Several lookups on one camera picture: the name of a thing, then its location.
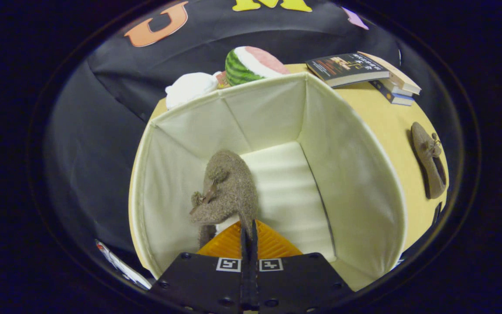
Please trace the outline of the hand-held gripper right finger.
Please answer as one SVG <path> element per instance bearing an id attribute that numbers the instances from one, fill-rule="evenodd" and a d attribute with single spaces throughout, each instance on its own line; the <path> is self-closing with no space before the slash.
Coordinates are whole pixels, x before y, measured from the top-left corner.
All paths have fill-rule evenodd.
<path id="1" fill-rule="evenodd" d="M 255 220 L 253 301 L 259 314 L 322 314 L 353 290 L 319 252 L 303 254 Z"/>

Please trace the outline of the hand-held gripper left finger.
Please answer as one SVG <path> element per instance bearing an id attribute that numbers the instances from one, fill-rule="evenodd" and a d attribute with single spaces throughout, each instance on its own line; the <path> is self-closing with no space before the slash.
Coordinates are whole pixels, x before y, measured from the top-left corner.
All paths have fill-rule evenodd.
<path id="1" fill-rule="evenodd" d="M 149 290 L 193 314 L 243 314 L 251 310 L 251 238 L 241 227 L 241 257 L 182 252 Z"/>

